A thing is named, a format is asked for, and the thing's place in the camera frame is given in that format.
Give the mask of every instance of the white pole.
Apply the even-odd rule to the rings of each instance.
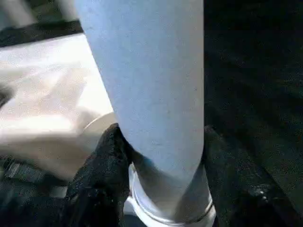
[[[24,0],[1,0],[0,7],[15,27],[25,27],[37,23],[31,8]]]
[[[77,0],[93,56],[127,141],[140,206],[166,223],[201,218],[211,202],[203,151],[201,0]]]

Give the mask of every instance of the white plastic pipe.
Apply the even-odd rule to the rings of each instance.
[[[158,221],[194,222],[211,198],[203,151],[201,0],[77,0],[121,130],[138,152],[140,206]]]
[[[25,27],[37,23],[31,8],[24,0],[1,0],[0,7],[15,27]]]

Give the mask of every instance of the black cloth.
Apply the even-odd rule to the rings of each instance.
[[[303,215],[303,3],[204,3],[205,124],[236,139]]]

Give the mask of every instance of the beige surface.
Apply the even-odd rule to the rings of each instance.
[[[83,34],[0,49],[0,153],[71,179],[115,122]]]

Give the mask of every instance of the black fabric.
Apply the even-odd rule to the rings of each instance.
[[[206,0],[205,124],[239,143],[303,215],[303,3]]]
[[[205,128],[203,162],[219,227],[301,227],[303,219],[273,178],[235,139]]]
[[[122,223],[130,192],[131,152],[118,124],[111,125],[68,187],[61,211],[63,227],[117,227]]]
[[[0,47],[25,44],[82,33],[79,21],[33,24],[23,28],[6,28],[0,31]]]

